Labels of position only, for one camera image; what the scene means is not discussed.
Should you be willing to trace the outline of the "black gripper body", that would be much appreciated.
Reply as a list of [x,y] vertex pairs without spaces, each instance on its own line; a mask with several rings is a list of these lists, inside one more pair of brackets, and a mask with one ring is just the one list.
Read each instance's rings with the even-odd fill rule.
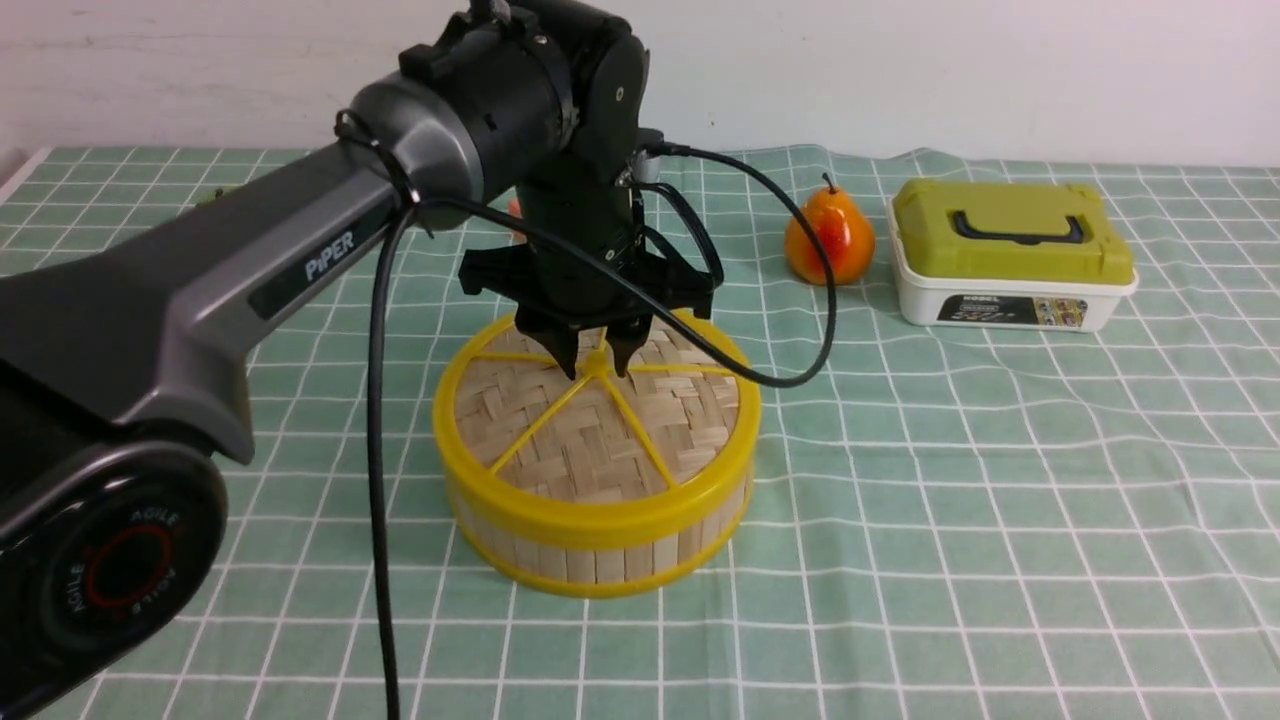
[[716,250],[696,242],[707,261],[698,270],[646,222],[643,191],[657,181],[658,160],[645,152],[605,179],[573,155],[541,164],[516,186],[522,219],[536,234],[468,250],[460,268],[463,292],[516,302],[535,331],[627,325],[654,315],[657,304],[709,318]]

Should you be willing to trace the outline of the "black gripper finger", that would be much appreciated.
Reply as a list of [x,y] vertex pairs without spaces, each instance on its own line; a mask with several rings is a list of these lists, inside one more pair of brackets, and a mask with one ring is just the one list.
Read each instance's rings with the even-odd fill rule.
[[518,310],[515,315],[517,332],[540,345],[570,380],[577,379],[577,313],[566,310]]

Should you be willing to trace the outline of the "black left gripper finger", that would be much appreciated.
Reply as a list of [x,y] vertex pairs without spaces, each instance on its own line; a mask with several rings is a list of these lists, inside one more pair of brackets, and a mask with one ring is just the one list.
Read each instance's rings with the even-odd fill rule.
[[625,378],[634,355],[645,346],[652,332],[652,318],[625,318],[612,322],[604,333],[614,363],[614,374]]

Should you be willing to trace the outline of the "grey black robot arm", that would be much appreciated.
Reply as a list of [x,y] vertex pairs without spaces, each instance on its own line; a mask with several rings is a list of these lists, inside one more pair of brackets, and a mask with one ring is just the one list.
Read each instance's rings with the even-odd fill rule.
[[580,1],[474,1],[335,117],[328,146],[87,258],[3,278],[3,716],[27,719],[168,624],[209,574],[214,464],[253,456],[247,356],[381,249],[367,391],[380,438],[387,273],[412,225],[504,223],[465,293],[568,372],[603,328],[625,370],[652,319],[710,315],[713,275],[646,251],[649,54]]

